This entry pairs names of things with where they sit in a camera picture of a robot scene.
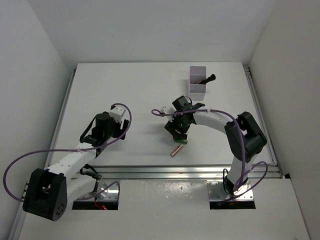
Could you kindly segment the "black gold lipstick case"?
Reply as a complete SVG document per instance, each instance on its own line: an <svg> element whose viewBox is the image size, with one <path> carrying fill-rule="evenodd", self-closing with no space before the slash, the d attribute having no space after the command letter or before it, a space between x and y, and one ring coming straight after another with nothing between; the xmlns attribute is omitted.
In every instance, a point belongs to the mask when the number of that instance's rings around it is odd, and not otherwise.
<svg viewBox="0 0 320 240"><path fill-rule="evenodd" d="M179 135L175 138L176 140L187 140L188 136L187 135Z"/></svg>

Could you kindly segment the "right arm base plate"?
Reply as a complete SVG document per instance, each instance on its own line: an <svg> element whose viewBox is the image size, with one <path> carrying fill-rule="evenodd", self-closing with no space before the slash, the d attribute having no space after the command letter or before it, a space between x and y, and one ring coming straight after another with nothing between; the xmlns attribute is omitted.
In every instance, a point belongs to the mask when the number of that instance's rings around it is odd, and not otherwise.
<svg viewBox="0 0 320 240"><path fill-rule="evenodd" d="M234 191L234 201L253 201L254 194L251 189L251 182L248 181L242 185L237 191ZM228 200L232 196L227 193L223 188L223 182L221 180L207 181L208 198L210 202L222 202Z"/></svg>

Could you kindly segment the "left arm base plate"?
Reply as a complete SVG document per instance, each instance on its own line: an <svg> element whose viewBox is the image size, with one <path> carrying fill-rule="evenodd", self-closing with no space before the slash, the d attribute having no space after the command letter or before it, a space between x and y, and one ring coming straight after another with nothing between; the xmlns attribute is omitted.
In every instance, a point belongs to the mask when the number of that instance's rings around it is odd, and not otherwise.
<svg viewBox="0 0 320 240"><path fill-rule="evenodd" d="M106 201L118 201L120 197L120 182L100 182L93 192L86 193L77 198L77 201L93 201L106 200Z"/></svg>

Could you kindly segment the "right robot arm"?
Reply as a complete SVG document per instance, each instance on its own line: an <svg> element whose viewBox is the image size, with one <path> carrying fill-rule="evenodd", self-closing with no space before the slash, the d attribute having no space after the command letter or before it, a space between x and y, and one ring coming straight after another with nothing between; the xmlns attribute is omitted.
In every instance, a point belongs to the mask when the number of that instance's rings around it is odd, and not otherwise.
<svg viewBox="0 0 320 240"><path fill-rule="evenodd" d="M188 143L187 132L191 125L209 127L226 135L233 160L222 183L224 192L230 196L247 181L253 158L267 144L265 134L247 111L234 118L224 111L206 108L203 103L192 104L181 96L172 102L172 107L162 107L159 114L168 118L164 129L180 144Z"/></svg>

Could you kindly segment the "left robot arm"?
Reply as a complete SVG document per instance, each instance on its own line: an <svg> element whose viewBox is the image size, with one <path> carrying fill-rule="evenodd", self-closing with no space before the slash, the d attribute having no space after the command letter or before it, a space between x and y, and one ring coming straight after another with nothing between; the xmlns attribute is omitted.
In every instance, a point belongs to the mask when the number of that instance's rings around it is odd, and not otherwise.
<svg viewBox="0 0 320 240"><path fill-rule="evenodd" d="M122 113L98 113L80 135L75 149L46 169L37 168L32 172L22 209L55 222L69 203L95 191L101 176L82 169L106 149L111 138L125 139L131 121Z"/></svg>

